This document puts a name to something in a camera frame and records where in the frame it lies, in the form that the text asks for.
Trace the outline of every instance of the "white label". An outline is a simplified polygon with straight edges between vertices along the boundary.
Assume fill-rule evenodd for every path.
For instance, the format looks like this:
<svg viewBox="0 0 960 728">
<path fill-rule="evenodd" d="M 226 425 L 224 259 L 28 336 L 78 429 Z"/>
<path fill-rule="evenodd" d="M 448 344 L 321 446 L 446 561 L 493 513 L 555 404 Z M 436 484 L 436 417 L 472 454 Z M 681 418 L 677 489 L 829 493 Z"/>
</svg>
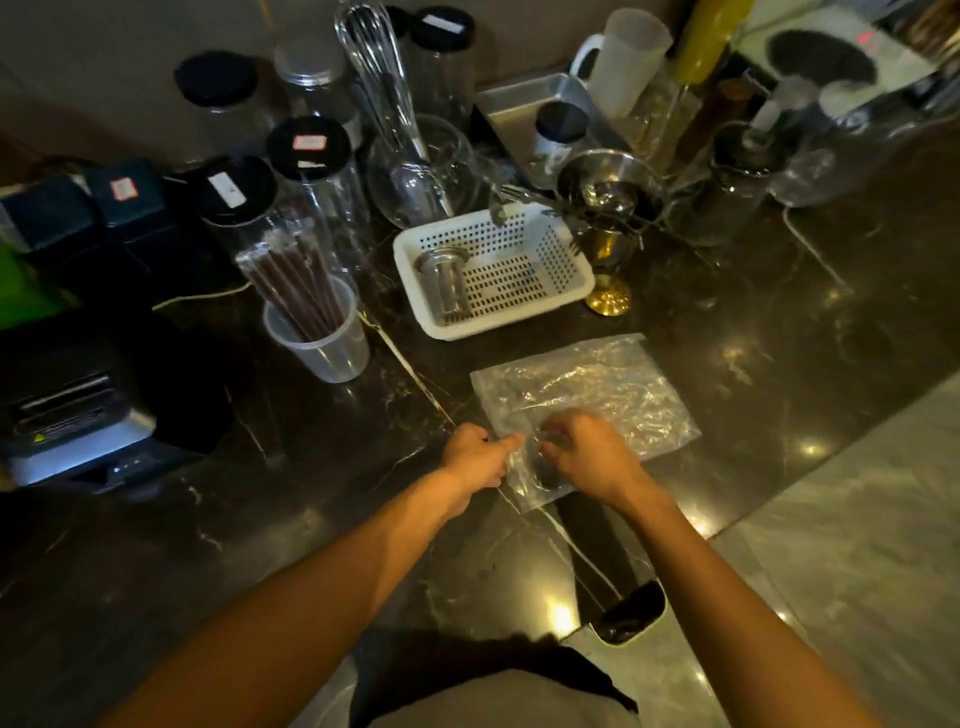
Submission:
<svg viewBox="0 0 960 728">
<path fill-rule="evenodd" d="M 436 15 L 426 15 L 423 18 L 423 22 L 427 25 L 432 25 L 434 28 L 440 28 L 442 31 L 456 33 L 457 35 L 464 31 L 464 26 L 460 23 L 454 23 L 451 20 L 447 20 L 444 17 L 437 17 Z"/>
<path fill-rule="evenodd" d="M 207 179 L 210 180 L 210 184 L 213 185 L 213 188 L 217 190 L 217 194 L 227 203 L 227 207 L 230 209 L 240 207 L 247 201 L 243 192 L 233 183 L 230 175 L 226 172 L 220 172 L 213 177 L 207 177 Z"/>
<path fill-rule="evenodd" d="M 320 152 L 326 149 L 326 137 L 316 134 L 302 134 L 294 137 L 294 149 L 299 152 L 312 150 Z"/>
<path fill-rule="evenodd" d="M 560 166 L 560 163 L 564 161 L 567 157 L 570 156 L 570 152 L 573 151 L 573 147 L 557 147 L 552 152 L 547 155 L 546 167 L 547 172 L 553 172 L 557 167 Z"/>
<path fill-rule="evenodd" d="M 132 200 L 139 195 L 136 191 L 136 185 L 133 184 L 133 180 L 129 177 L 125 177 L 122 180 L 114 180 L 110 183 L 110 189 L 113 191 L 113 199 L 118 203 Z"/>
</svg>

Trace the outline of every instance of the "gold cup base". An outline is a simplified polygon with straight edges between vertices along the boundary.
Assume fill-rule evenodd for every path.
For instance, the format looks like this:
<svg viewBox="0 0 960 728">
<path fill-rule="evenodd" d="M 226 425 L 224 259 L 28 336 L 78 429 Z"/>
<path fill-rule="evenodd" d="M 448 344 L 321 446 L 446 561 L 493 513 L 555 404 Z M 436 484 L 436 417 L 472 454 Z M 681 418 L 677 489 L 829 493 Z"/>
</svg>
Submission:
<svg viewBox="0 0 960 728">
<path fill-rule="evenodd" d="M 630 286 L 613 276 L 597 276 L 593 291 L 584 299 L 587 308 L 601 316 L 622 316 L 634 304 Z"/>
</svg>

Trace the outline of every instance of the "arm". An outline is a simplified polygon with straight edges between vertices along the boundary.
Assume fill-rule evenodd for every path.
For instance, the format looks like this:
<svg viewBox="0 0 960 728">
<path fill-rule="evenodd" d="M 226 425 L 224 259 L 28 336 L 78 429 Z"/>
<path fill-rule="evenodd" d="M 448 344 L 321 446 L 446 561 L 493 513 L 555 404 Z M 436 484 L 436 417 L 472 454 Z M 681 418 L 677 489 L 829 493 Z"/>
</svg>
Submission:
<svg viewBox="0 0 960 728">
<path fill-rule="evenodd" d="M 689 524 L 609 423 L 568 411 L 544 429 L 543 454 L 631 524 L 724 712 L 735 726 L 876 728 L 820 656 L 784 624 Z"/>
<path fill-rule="evenodd" d="M 444 466 L 367 522 L 277 573 L 204 626 L 105 721 L 124 726 L 286 726 L 329 679 L 430 541 L 470 496 L 496 487 L 519 435 L 462 425 Z"/>
</svg>

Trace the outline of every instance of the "forearm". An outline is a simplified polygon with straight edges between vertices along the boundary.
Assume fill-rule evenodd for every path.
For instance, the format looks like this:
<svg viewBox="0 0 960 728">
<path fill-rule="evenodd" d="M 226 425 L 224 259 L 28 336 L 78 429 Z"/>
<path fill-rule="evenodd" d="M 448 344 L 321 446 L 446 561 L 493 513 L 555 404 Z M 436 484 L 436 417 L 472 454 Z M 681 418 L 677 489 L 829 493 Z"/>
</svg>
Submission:
<svg viewBox="0 0 960 728">
<path fill-rule="evenodd" d="M 643 542 L 731 723 L 877 726 L 847 687 L 689 524 L 652 481 L 621 511 Z"/>
<path fill-rule="evenodd" d="M 433 473 L 261 584 L 161 664 L 106 725 L 285 726 L 446 521 Z"/>
</svg>

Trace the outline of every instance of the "metal tray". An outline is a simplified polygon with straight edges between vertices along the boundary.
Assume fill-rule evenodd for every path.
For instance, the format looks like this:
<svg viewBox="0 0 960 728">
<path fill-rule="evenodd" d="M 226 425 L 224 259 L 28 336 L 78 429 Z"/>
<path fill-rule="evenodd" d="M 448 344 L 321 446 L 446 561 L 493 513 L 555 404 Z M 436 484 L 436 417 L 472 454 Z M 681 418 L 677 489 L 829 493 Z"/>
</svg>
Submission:
<svg viewBox="0 0 960 728">
<path fill-rule="evenodd" d="M 537 110 L 548 101 L 566 101 L 587 113 L 587 136 L 573 150 L 574 153 L 596 148 L 630 151 L 630 145 L 611 128 L 593 104 L 584 85 L 565 73 L 526 76 L 479 91 L 474 100 L 476 107 L 490 123 L 516 167 L 537 189 L 553 189 L 556 178 L 555 174 L 546 174 L 539 165 L 531 164 Z"/>
</svg>

